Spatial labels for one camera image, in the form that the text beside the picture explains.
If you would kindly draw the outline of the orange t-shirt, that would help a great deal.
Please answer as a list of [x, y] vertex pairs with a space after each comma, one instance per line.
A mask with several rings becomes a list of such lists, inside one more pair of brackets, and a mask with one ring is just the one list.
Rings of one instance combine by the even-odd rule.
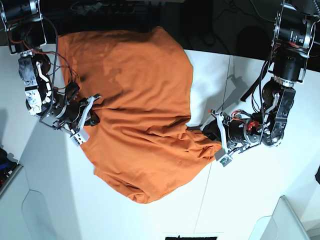
[[79, 97], [101, 95], [92, 107], [100, 122], [85, 128], [81, 148], [115, 191], [149, 204], [215, 159], [221, 142], [187, 127], [193, 66], [162, 27], [69, 33], [58, 45], [79, 76]]

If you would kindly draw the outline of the clutter bin left edge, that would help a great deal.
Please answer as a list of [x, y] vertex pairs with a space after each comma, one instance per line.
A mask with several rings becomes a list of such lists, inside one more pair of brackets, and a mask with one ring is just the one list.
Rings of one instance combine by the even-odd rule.
[[8, 153], [0, 149], [0, 187], [2, 187], [7, 179], [11, 176], [18, 164], [9, 160]]

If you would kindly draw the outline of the grey panel bottom right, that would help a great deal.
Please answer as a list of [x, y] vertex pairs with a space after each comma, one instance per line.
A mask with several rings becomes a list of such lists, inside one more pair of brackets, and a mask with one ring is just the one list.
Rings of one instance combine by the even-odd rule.
[[255, 224], [249, 240], [309, 240], [305, 228], [283, 195], [272, 215], [261, 217]]

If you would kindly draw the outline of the grey panel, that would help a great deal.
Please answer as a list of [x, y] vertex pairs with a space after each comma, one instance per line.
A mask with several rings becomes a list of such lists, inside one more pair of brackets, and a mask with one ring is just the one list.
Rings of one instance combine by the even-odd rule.
[[283, 195], [272, 215], [261, 217], [255, 224], [249, 240], [309, 240], [305, 228]]
[[22, 166], [0, 191], [0, 238], [2, 240], [52, 240], [51, 219], [44, 195], [31, 190]]

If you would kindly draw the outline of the grey panel bottom left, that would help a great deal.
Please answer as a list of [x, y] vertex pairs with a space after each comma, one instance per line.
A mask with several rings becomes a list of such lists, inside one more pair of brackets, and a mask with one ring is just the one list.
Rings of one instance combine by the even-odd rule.
[[51, 219], [44, 195], [31, 190], [22, 166], [0, 191], [0, 238], [2, 240], [52, 240]]

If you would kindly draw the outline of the white black calibration card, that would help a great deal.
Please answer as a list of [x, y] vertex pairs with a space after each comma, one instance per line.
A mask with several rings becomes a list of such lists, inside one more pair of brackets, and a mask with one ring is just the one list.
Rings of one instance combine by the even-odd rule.
[[158, 240], [217, 240], [224, 232], [163, 232]]

